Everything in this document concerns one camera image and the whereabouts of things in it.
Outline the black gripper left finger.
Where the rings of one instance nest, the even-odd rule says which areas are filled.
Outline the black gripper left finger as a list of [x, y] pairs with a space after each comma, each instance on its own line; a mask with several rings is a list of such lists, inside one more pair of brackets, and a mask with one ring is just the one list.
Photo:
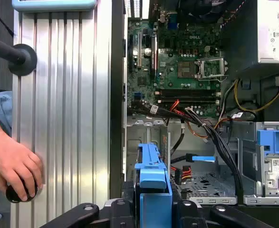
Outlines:
[[122, 198], [108, 200], [103, 208], [82, 203], [43, 225], [44, 228], [135, 228], [134, 183], [122, 185]]

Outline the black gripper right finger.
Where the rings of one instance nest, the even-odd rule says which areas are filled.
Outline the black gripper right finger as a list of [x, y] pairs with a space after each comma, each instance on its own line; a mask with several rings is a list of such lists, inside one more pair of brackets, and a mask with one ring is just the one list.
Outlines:
[[204, 215], [198, 203], [182, 199], [175, 183], [172, 183], [173, 228], [270, 228], [271, 226], [234, 207], [224, 204], [213, 205]]

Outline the person's hand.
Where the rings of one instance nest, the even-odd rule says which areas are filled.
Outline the person's hand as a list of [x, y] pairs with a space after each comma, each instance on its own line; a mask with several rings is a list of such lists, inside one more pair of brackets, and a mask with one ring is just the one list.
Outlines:
[[10, 185], [22, 201], [34, 197], [35, 188], [43, 187], [40, 158], [9, 137], [0, 126], [0, 190]]

